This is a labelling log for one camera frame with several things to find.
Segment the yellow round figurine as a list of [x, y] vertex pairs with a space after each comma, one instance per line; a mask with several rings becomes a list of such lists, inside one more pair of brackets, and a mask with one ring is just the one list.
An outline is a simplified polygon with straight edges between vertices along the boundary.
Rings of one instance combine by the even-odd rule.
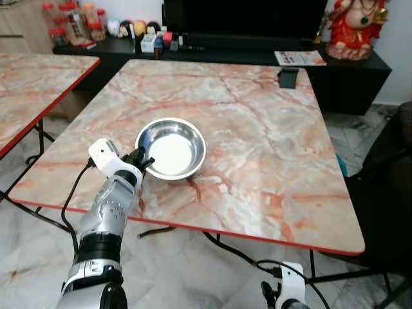
[[143, 20], [137, 20], [132, 22], [133, 35], [135, 37], [141, 37], [147, 32], [147, 23]]

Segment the printed magazine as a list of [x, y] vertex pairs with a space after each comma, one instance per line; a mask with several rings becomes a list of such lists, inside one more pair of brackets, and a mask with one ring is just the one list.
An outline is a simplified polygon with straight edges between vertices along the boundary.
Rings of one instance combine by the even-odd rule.
[[279, 66], [326, 66], [327, 62], [317, 50], [312, 51], [274, 51]]

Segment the dark upholstered chair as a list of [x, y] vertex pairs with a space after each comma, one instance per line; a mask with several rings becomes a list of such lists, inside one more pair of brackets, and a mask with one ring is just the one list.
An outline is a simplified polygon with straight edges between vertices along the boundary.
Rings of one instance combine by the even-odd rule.
[[412, 275], [411, 102], [403, 103], [371, 145], [362, 171], [346, 185], [365, 249], [354, 263]]

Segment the marble-pattern folding table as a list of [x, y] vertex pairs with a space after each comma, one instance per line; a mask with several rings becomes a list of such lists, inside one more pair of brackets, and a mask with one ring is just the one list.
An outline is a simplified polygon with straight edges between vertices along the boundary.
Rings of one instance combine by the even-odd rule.
[[230, 294], [229, 307], [250, 308], [251, 287], [262, 273], [208, 244], [252, 239], [304, 250], [309, 266], [333, 254], [352, 258], [366, 246], [324, 118], [304, 70], [294, 88], [281, 85], [274, 66], [129, 60], [57, 138], [11, 191], [15, 202], [86, 211], [105, 182], [92, 169], [81, 180], [88, 148], [110, 138], [127, 153], [144, 127], [180, 118], [197, 127], [205, 159], [197, 173], [165, 182], [148, 174], [132, 223], [189, 229], [193, 238], [178, 256], [150, 250], [142, 256], [155, 279], [137, 307], [194, 308], [208, 288]]
[[94, 56], [0, 53], [0, 176], [2, 161], [30, 131], [54, 142], [43, 118], [98, 65]]

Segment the black low TV cabinet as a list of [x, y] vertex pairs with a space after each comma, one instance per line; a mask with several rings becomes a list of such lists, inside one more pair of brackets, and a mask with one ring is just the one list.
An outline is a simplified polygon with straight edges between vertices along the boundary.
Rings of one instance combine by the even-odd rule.
[[[135, 53], [129, 39], [108, 37], [95, 47], [56, 46], [55, 54], [94, 56], [100, 64], [79, 85], [80, 90], [97, 94], [123, 65], [131, 59], [155, 59], [153, 52]], [[392, 72], [377, 53], [362, 61], [333, 59], [326, 54], [326, 47], [319, 48], [324, 66], [307, 66], [305, 70], [312, 83], [321, 111], [364, 115], [379, 94]], [[164, 51], [160, 59], [185, 62], [213, 62], [214, 64], [247, 64], [276, 66], [276, 56], [271, 51], [216, 50]]]

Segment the light wooden cabinet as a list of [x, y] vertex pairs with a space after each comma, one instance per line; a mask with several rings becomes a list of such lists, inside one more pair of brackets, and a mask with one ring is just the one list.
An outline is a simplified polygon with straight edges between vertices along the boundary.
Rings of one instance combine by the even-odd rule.
[[18, 0], [0, 5], [0, 53], [52, 53], [42, 5], [49, 0]]

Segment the black television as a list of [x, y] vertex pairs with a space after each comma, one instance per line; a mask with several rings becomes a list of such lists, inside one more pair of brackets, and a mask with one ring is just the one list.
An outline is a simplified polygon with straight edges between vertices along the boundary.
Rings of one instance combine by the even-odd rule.
[[313, 39], [328, 0], [163, 0], [172, 32]]

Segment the teal plastic item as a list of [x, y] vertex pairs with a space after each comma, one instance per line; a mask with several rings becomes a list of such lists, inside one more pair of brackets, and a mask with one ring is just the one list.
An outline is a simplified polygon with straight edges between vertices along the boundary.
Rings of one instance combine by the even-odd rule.
[[337, 162], [339, 164], [339, 168], [341, 169], [342, 176], [347, 177], [348, 176], [348, 166], [347, 166], [346, 162], [338, 154], [335, 154], [335, 157], [336, 157]]

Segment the small black holder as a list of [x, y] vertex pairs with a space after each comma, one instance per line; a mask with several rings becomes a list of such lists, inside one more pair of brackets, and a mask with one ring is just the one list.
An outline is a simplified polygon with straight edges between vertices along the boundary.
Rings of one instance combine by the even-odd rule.
[[281, 89], [294, 90], [297, 88], [300, 71], [299, 68], [280, 68], [279, 73], [277, 73], [277, 84]]

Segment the small white box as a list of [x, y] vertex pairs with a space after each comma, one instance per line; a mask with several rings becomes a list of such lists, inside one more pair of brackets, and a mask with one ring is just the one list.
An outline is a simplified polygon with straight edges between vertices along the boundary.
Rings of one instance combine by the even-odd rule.
[[154, 53], [156, 46], [157, 34], [145, 33], [140, 41], [140, 50], [142, 53]]

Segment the red seated statue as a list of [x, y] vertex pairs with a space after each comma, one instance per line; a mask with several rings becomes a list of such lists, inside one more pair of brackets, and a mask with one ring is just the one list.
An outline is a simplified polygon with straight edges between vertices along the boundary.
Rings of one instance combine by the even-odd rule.
[[390, 0], [336, 0], [330, 13], [330, 40], [326, 53], [338, 60], [366, 60], [373, 53], [373, 39], [379, 38], [388, 21]]

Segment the red-lidded clear jar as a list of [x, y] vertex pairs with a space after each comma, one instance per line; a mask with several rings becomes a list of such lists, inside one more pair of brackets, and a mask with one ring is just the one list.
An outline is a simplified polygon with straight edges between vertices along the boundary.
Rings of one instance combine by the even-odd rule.
[[82, 12], [86, 19], [86, 27], [92, 41], [103, 41], [106, 38], [106, 31], [103, 20], [101, 17], [105, 17], [105, 13], [100, 14], [99, 9], [95, 8], [92, 3], [86, 3], [82, 5]]
[[59, 18], [61, 17], [59, 9], [56, 9], [53, 3], [45, 2], [41, 6], [43, 18], [47, 29], [58, 30], [60, 29]]
[[62, 25], [66, 30], [68, 41], [73, 46], [87, 45], [91, 43], [88, 33], [83, 24], [82, 15], [77, 9], [77, 5], [74, 2], [67, 2], [58, 5], [58, 9], [64, 14], [65, 23]]

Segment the large steel bowl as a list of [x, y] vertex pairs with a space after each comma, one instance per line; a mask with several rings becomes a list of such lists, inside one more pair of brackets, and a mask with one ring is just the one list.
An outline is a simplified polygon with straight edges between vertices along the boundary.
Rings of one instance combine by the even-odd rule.
[[200, 130], [181, 118], [159, 118], [144, 126], [136, 136], [135, 147], [142, 147], [154, 159], [147, 173], [162, 180], [182, 180], [196, 174], [205, 161], [207, 148]]

